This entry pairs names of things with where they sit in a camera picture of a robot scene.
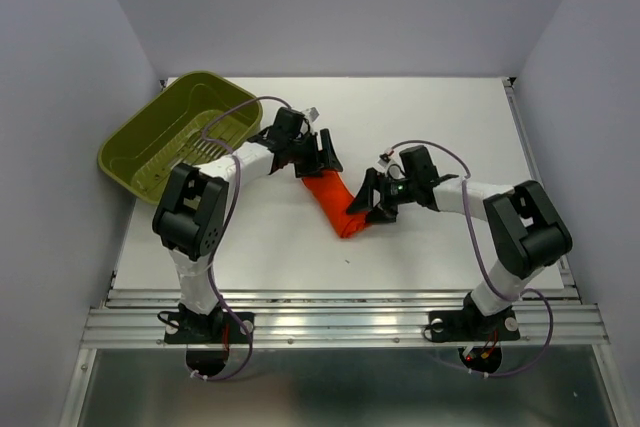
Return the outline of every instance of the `red fabric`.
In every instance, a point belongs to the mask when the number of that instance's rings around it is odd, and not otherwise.
[[[366,214],[347,214],[353,195],[342,183],[340,174],[330,170],[322,174],[322,177],[305,177],[302,182],[316,198],[338,236],[348,239],[369,227],[365,221]]]

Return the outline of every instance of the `gray wall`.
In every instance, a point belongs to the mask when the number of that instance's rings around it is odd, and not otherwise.
[[[157,81],[117,0],[0,0],[0,424],[53,426],[130,199],[98,148]]]
[[[516,82],[573,273],[640,400],[640,0],[563,0]]]
[[[120,0],[161,74],[514,75],[560,0]]]

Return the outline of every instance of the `olive green basket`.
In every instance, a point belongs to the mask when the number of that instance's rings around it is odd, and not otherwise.
[[[211,72],[183,75],[104,143],[98,164],[137,197],[157,205],[176,164],[204,164],[226,154],[201,139],[206,124],[254,98]],[[261,120],[262,106],[255,102],[216,123],[209,137],[237,149],[260,130]]]

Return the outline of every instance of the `gray floor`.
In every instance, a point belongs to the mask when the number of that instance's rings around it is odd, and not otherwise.
[[[536,352],[505,351],[503,369]],[[80,425],[615,425],[589,347],[554,347],[533,370],[482,380],[420,350],[258,352],[242,378],[189,379],[180,351],[98,354]],[[452,351],[442,358],[453,360]]]

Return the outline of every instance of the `orange object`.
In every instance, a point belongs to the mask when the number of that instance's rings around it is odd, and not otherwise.
[[[302,182],[316,198],[341,239],[348,239],[369,227],[365,220],[366,214],[347,214],[347,207],[353,201],[353,195],[342,182],[338,172],[325,170],[322,177],[305,177]]]

